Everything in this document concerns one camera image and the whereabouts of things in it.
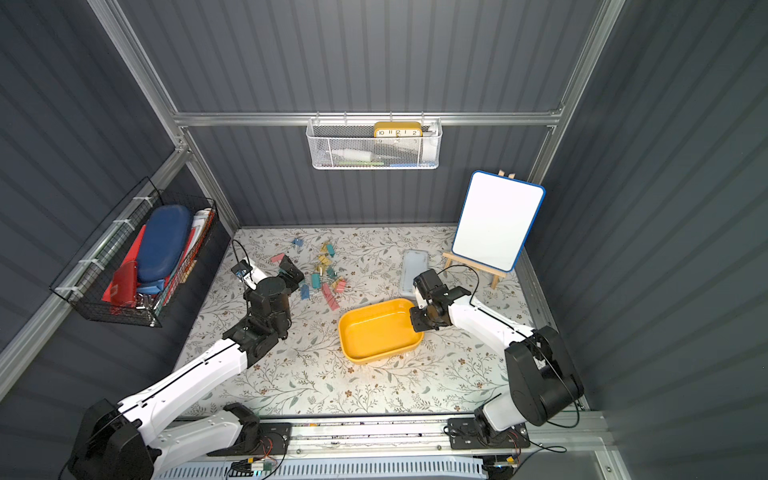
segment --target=floral tablecloth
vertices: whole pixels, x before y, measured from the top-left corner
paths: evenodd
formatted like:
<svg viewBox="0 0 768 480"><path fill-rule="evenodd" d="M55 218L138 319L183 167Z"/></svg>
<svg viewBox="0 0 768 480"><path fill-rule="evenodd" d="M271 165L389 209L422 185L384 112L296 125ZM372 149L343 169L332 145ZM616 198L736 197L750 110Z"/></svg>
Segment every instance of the floral tablecloth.
<svg viewBox="0 0 768 480"><path fill-rule="evenodd" d="M261 415L461 412L501 392L507 386L503 358L455 327L427 332L416 350L364 366L349 362L339 345L341 315L399 297L404 250L428 251L429 266L439 271L442 252L450 249L454 234L455 227L239 230L235 238L251 261L272 274L277 265L270 258L286 253L308 275L320 248L330 241L336 250L333 268L347 279L348 288L338 296L337 311L330 310L319 292L302 300L296 291L290 298L293 326L288 339L206 394L185 415L209 415L231 402L242 402ZM300 251L291 244L294 237L304 240ZM200 355L245 314L243 287L230 272L234 264L228 249L177 367ZM464 268L447 270L441 278L469 290L476 283L475 274ZM508 275L496 290L490 282L490 275L480 272L476 296L508 318L531 325L517 276Z"/></svg>

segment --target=corrugated wall panel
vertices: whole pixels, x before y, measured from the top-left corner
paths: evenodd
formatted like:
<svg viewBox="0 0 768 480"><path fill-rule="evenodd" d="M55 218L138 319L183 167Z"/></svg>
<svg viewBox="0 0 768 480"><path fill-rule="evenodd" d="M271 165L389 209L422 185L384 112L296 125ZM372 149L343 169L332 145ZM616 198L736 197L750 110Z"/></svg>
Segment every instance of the corrugated wall panel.
<svg viewBox="0 0 768 480"><path fill-rule="evenodd" d="M768 5L632 2L528 240L633 478L761 478Z"/></svg>
<svg viewBox="0 0 768 480"><path fill-rule="evenodd" d="M526 178L546 127L445 127L436 170L316 170L302 127L195 127L243 225L457 222L470 174Z"/></svg>
<svg viewBox="0 0 768 480"><path fill-rule="evenodd" d="M186 168L167 190L202 195ZM54 478L87 407L116 402L173 370L228 244L219 223L160 329L90 322L77 313L65 319L0 403L3 478Z"/></svg>
<svg viewBox="0 0 768 480"><path fill-rule="evenodd" d="M173 144L85 0L0 3L0 115L4 348ZM169 189L200 194L186 169ZM65 319L0 403L0 477L55 478L88 406L173 369L227 246L222 227L212 235L164 328Z"/></svg>
<svg viewBox="0 0 768 480"><path fill-rule="evenodd" d="M121 6L182 111L548 111L599 3Z"/></svg>
<svg viewBox="0 0 768 480"><path fill-rule="evenodd" d="M85 1L0 4L0 112L2 348L173 145Z"/></svg>

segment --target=yellow clock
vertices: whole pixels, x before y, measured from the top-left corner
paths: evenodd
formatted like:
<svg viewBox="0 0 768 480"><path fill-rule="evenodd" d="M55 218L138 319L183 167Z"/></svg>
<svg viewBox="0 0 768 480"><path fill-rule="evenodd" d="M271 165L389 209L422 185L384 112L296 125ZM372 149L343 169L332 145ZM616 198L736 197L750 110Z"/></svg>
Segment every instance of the yellow clock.
<svg viewBox="0 0 768 480"><path fill-rule="evenodd" d="M418 121L380 121L373 126L375 138L421 137L422 125Z"/></svg>

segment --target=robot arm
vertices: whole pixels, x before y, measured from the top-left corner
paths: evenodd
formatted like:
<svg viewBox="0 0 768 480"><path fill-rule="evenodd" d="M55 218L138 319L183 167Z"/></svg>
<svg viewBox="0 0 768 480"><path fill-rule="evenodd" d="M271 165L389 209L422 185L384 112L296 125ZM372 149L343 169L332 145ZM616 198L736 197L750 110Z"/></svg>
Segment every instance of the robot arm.
<svg viewBox="0 0 768 480"><path fill-rule="evenodd" d="M454 325L506 359L509 391L475 412L484 435L525 421L542 425L584 394L571 357L551 327L513 322L472 299L467 289L449 289L434 270L417 276L414 286L419 306L411 309L411 324L416 332Z"/></svg>
<svg viewBox="0 0 768 480"><path fill-rule="evenodd" d="M160 382L113 407L101 400L83 416L67 463L82 480L149 480L169 468L214 449L242 455L258 441L258 418L233 404L222 412L168 429L184 410L224 380L261 360L291 325L288 296L304 279L290 258L277 276L249 263L235 274L247 286L247 313L208 350Z"/></svg>

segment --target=yellow plastic tray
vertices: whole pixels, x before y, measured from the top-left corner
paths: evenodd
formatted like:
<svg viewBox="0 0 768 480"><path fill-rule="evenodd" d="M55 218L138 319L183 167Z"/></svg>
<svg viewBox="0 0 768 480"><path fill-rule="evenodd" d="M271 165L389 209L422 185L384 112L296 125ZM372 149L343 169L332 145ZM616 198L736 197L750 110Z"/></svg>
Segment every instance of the yellow plastic tray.
<svg viewBox="0 0 768 480"><path fill-rule="evenodd" d="M346 358L362 365L414 350L424 332L413 331L412 307L409 300L398 298L345 313L339 320L339 338Z"/></svg>

